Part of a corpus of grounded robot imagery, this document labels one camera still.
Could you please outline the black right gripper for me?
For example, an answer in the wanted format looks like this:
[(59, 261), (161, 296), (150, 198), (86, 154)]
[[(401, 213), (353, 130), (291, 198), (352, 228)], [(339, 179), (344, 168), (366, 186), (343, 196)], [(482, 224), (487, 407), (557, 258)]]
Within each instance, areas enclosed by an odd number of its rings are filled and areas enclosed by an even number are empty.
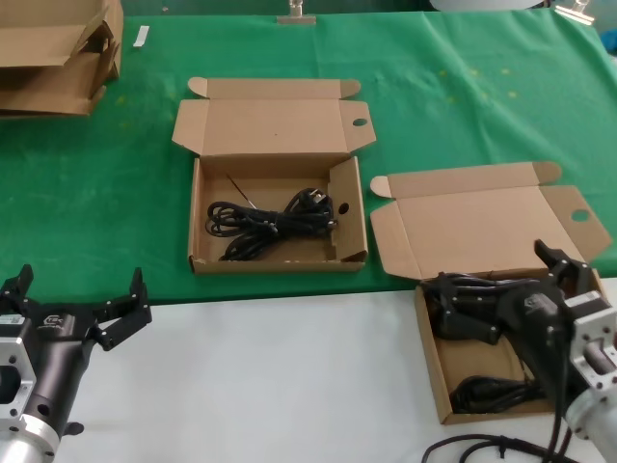
[[(572, 330), (563, 309), (566, 299), (591, 290), (591, 268), (541, 239), (535, 240), (534, 252), (547, 267), (547, 276), (506, 291), (498, 301), (498, 321), (548, 400), (569, 405), (577, 381), (569, 360)], [(496, 322), (501, 287), (499, 281), (457, 273), (442, 272), (423, 281), (420, 288), (434, 336), (495, 345), (501, 334)]]

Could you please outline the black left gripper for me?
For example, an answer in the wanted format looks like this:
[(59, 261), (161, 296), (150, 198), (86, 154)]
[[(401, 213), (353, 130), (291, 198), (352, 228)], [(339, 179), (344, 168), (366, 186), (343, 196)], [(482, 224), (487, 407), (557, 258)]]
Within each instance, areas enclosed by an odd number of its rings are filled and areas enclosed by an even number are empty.
[(34, 280), (30, 264), (1, 285), (0, 313), (31, 320), (36, 375), (25, 413), (54, 430), (66, 428), (82, 377), (89, 366), (94, 340), (112, 350), (152, 321), (147, 285), (136, 268), (127, 295), (96, 303), (28, 301)]

